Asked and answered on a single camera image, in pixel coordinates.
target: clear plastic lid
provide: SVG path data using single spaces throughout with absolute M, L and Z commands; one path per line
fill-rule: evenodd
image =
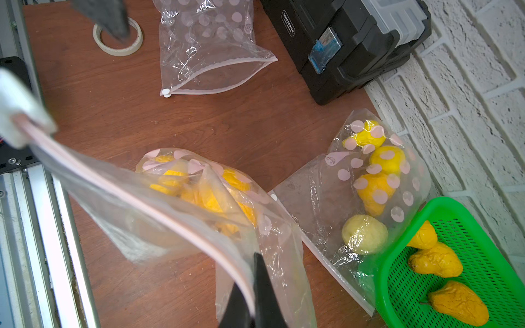
M 396 47 L 417 40 L 427 19 L 416 0 L 361 0 L 370 15 L 374 16 L 382 33 L 397 30 L 400 35 Z

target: screw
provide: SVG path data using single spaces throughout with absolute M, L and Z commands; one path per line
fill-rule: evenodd
M 11 157 L 8 161 L 7 161 L 9 164 L 11 165 L 20 165 L 20 163 L 22 162 L 20 159 L 18 158 L 14 158 L 14 157 Z

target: metal frame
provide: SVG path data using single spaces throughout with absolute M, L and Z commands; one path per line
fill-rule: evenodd
M 25 62 L 33 93 L 43 104 L 23 1 L 0 0 L 0 58 L 17 56 Z M 2 328 L 99 328 L 69 197 L 60 181 L 36 164 L 0 174 L 0 192 Z

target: white brick wall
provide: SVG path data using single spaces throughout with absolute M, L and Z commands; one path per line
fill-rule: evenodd
M 366 87 L 525 281 L 525 0 L 428 0 L 433 34 Z

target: empty plastic bag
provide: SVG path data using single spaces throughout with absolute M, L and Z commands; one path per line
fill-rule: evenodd
M 219 93 L 277 60 L 255 44 L 252 0 L 153 0 L 161 12 L 161 96 Z
M 430 189 L 424 161 L 368 110 L 354 111 L 319 155 L 273 192 L 303 241 L 372 315 L 373 259 L 401 236 Z
M 129 260 L 201 250 L 218 264 L 218 319 L 233 282 L 253 318 L 257 252 L 288 326 L 317 326 L 300 229 L 247 175 L 181 149 L 151 151 L 132 172 L 63 147 L 27 117 L 17 125 L 30 136 L 35 155 Z

